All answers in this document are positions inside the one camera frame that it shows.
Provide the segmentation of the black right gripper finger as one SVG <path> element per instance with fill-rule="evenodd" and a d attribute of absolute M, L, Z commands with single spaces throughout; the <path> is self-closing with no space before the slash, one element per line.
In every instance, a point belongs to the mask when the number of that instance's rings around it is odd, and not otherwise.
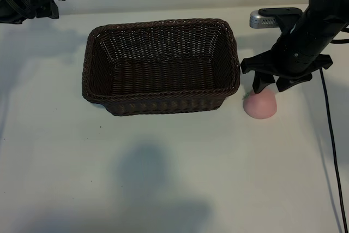
<path fill-rule="evenodd" d="M 261 93 L 267 86 L 273 83 L 275 83 L 273 75 L 256 71 L 252 83 L 254 93 Z"/>
<path fill-rule="evenodd" d="M 276 81 L 276 86 L 277 86 L 279 92 L 284 92 L 287 89 L 289 89 L 295 85 L 298 85 L 298 84 L 304 83 L 304 82 L 308 82 L 311 79 L 312 79 L 312 74 L 305 75 L 305 76 L 300 77 L 298 79 L 286 79 L 286 78 L 280 77 Z"/>

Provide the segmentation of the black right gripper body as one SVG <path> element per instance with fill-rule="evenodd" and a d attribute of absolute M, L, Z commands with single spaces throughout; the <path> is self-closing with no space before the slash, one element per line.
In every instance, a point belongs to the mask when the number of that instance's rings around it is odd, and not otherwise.
<path fill-rule="evenodd" d="M 242 73 L 253 70 L 289 79 L 331 66 L 330 59 L 319 55 L 341 31 L 337 17 L 315 16 L 301 9 L 259 9 L 251 13 L 250 24 L 258 29 L 279 27 L 281 35 L 270 50 L 243 59 Z"/>

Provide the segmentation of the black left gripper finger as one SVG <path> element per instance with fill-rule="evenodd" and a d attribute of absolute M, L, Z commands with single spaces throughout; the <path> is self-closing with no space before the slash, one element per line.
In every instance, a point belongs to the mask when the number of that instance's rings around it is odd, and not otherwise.
<path fill-rule="evenodd" d="M 21 17 L 1 17 L 0 23 L 20 25 L 23 23 L 23 20 Z"/>
<path fill-rule="evenodd" d="M 59 19 L 58 6 L 54 1 L 50 1 L 36 10 L 36 18 L 44 17 Z"/>

